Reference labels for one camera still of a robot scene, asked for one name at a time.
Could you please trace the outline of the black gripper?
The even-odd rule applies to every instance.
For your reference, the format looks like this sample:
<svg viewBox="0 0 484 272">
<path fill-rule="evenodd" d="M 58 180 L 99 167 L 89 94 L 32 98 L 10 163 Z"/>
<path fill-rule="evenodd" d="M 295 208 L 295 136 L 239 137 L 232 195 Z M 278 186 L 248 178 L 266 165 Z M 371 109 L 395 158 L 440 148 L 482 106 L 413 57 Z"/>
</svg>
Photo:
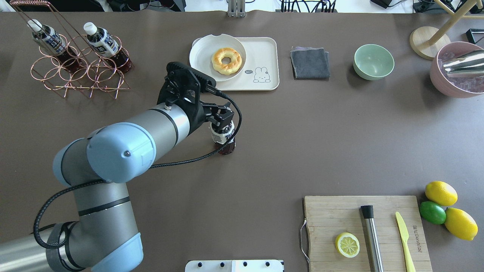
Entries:
<svg viewBox="0 0 484 272">
<path fill-rule="evenodd" d="M 234 112 L 230 108 L 231 104 L 217 105 L 213 103 L 204 103 L 201 101 L 192 102 L 183 99 L 181 109 L 185 112 L 189 121 L 189 133 L 193 133 L 204 122 L 208 122 L 209 117 L 213 117 L 211 128 L 214 131 L 223 131 L 225 127 L 230 126 Z"/>
</svg>

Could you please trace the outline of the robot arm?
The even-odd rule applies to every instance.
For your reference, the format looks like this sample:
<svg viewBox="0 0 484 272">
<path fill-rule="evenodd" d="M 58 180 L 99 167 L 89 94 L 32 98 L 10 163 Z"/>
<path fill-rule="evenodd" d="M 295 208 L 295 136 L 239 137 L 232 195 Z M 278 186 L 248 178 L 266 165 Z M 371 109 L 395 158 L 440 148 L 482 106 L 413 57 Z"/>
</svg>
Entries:
<svg viewBox="0 0 484 272">
<path fill-rule="evenodd" d="M 66 189 L 41 206 L 32 233 L 1 244 L 2 272 L 130 272 L 144 258 L 126 183 L 144 174 L 162 156 L 205 122 L 229 126 L 242 113 L 226 105 L 159 103 L 132 117 L 71 142 L 53 161 Z"/>
</svg>

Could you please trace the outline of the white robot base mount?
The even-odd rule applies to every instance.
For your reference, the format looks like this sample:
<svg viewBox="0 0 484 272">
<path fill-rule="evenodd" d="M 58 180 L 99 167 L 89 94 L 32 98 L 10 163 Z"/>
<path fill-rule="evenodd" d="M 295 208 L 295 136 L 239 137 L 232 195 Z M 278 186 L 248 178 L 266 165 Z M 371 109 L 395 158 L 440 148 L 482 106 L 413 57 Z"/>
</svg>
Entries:
<svg viewBox="0 0 484 272">
<path fill-rule="evenodd" d="M 283 260 L 192 260 L 185 272 L 284 272 Z"/>
</svg>

